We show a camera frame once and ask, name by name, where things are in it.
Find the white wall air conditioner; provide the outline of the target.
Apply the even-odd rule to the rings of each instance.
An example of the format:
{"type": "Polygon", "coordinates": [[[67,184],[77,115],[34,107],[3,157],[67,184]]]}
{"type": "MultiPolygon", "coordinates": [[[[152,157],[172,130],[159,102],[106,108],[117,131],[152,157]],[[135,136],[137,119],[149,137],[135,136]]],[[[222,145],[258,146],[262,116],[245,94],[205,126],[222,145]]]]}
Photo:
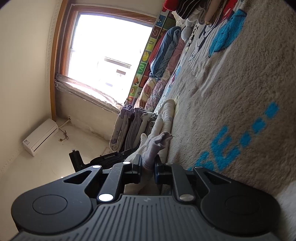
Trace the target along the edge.
{"type": "Polygon", "coordinates": [[[58,131],[57,123],[49,118],[23,140],[23,147],[34,157],[38,150],[41,149],[41,146],[55,136],[58,131]]]}

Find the white floral quilted pajama garment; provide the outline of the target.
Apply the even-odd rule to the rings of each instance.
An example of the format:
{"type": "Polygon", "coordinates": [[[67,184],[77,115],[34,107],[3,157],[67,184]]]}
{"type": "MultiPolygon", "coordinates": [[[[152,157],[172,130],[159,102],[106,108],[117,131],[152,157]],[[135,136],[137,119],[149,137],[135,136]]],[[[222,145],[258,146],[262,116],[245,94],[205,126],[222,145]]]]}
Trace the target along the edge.
{"type": "Polygon", "coordinates": [[[159,114],[149,135],[142,133],[140,136],[140,146],[127,157],[126,161],[133,163],[137,154],[142,157],[142,176],[138,184],[125,185],[124,194],[156,195],[161,192],[159,185],[154,182],[154,159],[159,155],[164,164],[167,159],[168,146],[173,138],[171,126],[175,112],[176,103],[173,99],[167,99],[161,108],[159,114]]]}

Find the red striped folded clothes stack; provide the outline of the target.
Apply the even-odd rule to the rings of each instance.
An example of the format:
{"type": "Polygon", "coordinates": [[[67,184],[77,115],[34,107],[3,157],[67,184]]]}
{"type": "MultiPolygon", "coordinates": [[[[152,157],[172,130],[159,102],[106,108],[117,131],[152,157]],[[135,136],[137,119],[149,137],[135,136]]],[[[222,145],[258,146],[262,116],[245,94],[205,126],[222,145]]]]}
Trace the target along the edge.
{"type": "Polygon", "coordinates": [[[210,25],[229,18],[238,1],[165,1],[164,8],[175,13],[180,20],[190,23],[198,22],[200,25],[210,25]]]}

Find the light blue plush toy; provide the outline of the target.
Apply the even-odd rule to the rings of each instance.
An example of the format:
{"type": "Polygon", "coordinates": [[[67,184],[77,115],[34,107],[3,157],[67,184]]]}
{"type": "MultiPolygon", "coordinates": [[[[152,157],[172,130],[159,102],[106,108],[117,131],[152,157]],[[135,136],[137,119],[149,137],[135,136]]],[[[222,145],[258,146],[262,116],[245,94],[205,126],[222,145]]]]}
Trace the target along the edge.
{"type": "Polygon", "coordinates": [[[191,22],[189,20],[185,21],[185,27],[181,32],[181,38],[184,42],[186,42],[191,36],[194,25],[194,22],[191,22]]]}

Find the pink purple floral bedding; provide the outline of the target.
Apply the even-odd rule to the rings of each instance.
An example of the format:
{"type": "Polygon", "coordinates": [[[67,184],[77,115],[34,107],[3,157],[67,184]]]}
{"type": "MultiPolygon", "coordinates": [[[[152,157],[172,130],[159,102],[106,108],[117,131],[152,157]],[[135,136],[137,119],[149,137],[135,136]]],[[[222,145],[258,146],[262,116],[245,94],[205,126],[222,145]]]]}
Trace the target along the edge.
{"type": "Polygon", "coordinates": [[[184,49],[185,42],[182,40],[182,38],[179,39],[176,49],[174,50],[168,65],[163,73],[163,76],[159,81],[156,82],[155,87],[153,90],[150,91],[151,95],[147,99],[147,102],[143,106],[144,109],[147,111],[153,112],[158,105],[159,100],[161,99],[161,96],[163,95],[164,89],[168,83],[168,80],[171,77],[171,74],[173,73],[175,67],[177,66],[177,63],[180,59],[180,56],[182,54],[182,51],[184,49]]]}

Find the blue folded blanket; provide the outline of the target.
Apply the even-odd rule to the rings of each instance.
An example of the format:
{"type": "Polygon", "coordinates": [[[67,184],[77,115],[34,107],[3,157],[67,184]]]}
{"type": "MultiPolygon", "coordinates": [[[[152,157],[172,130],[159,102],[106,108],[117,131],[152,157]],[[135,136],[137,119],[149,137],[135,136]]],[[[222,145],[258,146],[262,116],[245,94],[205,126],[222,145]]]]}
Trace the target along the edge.
{"type": "Polygon", "coordinates": [[[179,38],[181,36],[181,28],[176,26],[170,28],[164,35],[159,47],[158,53],[151,64],[151,72],[149,76],[160,80],[165,72],[168,62],[175,51],[179,38]]]}

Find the colourful alphabet play mat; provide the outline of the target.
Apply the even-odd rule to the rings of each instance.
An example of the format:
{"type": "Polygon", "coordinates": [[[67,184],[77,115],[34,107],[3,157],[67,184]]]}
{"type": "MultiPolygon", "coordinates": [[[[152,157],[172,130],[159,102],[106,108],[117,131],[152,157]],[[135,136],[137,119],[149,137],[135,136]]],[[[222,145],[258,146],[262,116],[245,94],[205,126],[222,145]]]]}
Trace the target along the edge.
{"type": "Polygon", "coordinates": [[[125,105],[135,104],[146,81],[149,78],[152,53],[156,46],[158,46],[158,43],[162,40],[162,36],[165,35],[166,31],[173,27],[175,23],[176,21],[171,14],[171,11],[163,7],[152,28],[149,40],[145,46],[143,55],[134,76],[133,84],[131,85],[128,97],[125,101],[125,105]]]}

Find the grey purple folded clothes stack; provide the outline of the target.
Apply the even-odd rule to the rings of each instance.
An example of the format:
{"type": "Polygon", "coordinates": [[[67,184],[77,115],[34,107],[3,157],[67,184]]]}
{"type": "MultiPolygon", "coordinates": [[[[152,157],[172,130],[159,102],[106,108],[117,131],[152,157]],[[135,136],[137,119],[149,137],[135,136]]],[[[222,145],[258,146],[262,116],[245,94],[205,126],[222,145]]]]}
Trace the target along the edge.
{"type": "Polygon", "coordinates": [[[142,133],[149,135],[157,119],[156,113],[143,108],[124,106],[114,125],[109,147],[114,152],[135,149],[140,144],[142,133]]]}

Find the window curtain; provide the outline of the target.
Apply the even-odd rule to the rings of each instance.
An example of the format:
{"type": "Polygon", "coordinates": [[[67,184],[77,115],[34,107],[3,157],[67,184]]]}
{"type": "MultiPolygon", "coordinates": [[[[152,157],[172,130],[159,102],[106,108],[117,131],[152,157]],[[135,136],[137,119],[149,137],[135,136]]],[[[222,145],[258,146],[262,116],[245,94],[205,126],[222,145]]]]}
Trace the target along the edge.
{"type": "Polygon", "coordinates": [[[81,97],[85,101],[91,102],[108,112],[119,113],[123,107],[114,98],[104,92],[62,74],[57,73],[54,82],[58,90],[81,97]]]}

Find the Mickey Mouse plush blanket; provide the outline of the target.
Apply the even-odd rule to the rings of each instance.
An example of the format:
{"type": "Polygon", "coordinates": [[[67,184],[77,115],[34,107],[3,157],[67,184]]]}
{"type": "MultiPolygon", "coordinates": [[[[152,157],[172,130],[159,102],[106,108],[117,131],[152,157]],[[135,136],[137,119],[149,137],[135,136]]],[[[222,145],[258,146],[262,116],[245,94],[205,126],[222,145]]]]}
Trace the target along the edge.
{"type": "Polygon", "coordinates": [[[198,27],[163,99],[176,103],[166,160],[273,195],[295,239],[295,1],[229,1],[198,27]]]}

